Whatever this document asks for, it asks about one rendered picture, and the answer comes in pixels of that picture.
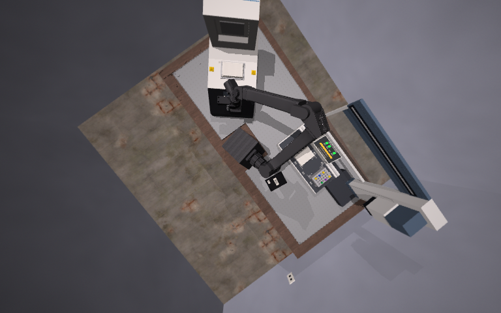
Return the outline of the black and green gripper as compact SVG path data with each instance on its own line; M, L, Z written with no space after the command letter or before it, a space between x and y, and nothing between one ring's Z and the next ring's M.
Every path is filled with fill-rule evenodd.
M241 113L241 102L239 105L235 106L235 109L230 109L230 111Z

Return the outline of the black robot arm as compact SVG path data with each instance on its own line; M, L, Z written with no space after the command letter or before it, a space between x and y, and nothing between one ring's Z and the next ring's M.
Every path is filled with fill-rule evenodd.
M263 178L277 173L281 166L302 151L314 140L330 130L324 109L319 102L310 102L256 89L252 86L238 86L235 79L224 82L229 97L217 96L217 104L235 109L241 100L248 100L269 106L301 119L307 128L290 142L279 154L267 161L254 149L246 161L258 169ZM233 105L232 105L233 104Z

